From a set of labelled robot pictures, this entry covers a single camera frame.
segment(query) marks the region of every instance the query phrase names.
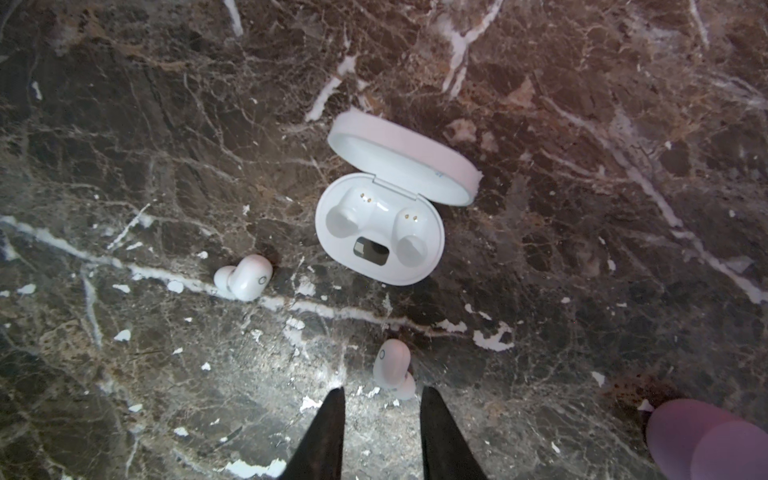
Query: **charging case lid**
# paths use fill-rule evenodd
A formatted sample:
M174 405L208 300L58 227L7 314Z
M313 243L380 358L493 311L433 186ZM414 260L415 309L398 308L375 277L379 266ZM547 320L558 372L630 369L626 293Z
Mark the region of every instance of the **charging case lid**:
M328 144L358 169L440 204L469 205L478 193L482 173L461 154L361 111L336 117Z

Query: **charging case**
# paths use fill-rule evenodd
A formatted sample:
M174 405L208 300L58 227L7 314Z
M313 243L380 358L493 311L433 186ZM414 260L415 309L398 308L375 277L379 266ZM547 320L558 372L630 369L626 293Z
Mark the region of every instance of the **charging case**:
M331 148L364 173L334 181L317 203L315 229L337 262L389 285L411 285L437 266L442 218L429 202L472 203L482 174L458 152L390 121L348 111Z

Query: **white charging case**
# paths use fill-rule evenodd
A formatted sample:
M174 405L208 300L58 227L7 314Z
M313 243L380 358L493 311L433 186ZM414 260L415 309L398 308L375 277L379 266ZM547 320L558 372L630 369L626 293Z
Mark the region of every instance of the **white charging case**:
M458 152L390 121L348 111L331 148L365 173L333 182L317 203L320 245L337 262L389 285L411 285L437 266L442 218L429 202L472 203L482 174Z

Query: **purple object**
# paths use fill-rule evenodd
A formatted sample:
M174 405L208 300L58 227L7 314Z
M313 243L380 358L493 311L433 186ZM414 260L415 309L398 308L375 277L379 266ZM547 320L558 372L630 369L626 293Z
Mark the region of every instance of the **purple object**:
M669 480L768 480L768 433L716 406L664 403L650 416L646 438Z

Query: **wireless earbud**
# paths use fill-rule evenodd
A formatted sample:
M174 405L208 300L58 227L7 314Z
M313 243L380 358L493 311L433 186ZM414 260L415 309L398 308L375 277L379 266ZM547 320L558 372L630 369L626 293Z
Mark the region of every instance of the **wireless earbud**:
M360 231L376 208L376 200L370 192L353 188L346 192L338 205L326 216L328 231L337 238L347 238Z
M416 267L427 258L427 244L424 241L427 216L417 210L405 208L397 213L392 230L392 245L395 255L405 266Z
M411 351L397 339L389 339L376 354L373 363L373 379L384 389L397 389L395 397L407 400L413 397L416 386L408 373L411 363Z
M222 266L214 275L219 290L232 293L235 298L250 302L258 298L272 278L272 264L261 255L243 258L237 267Z

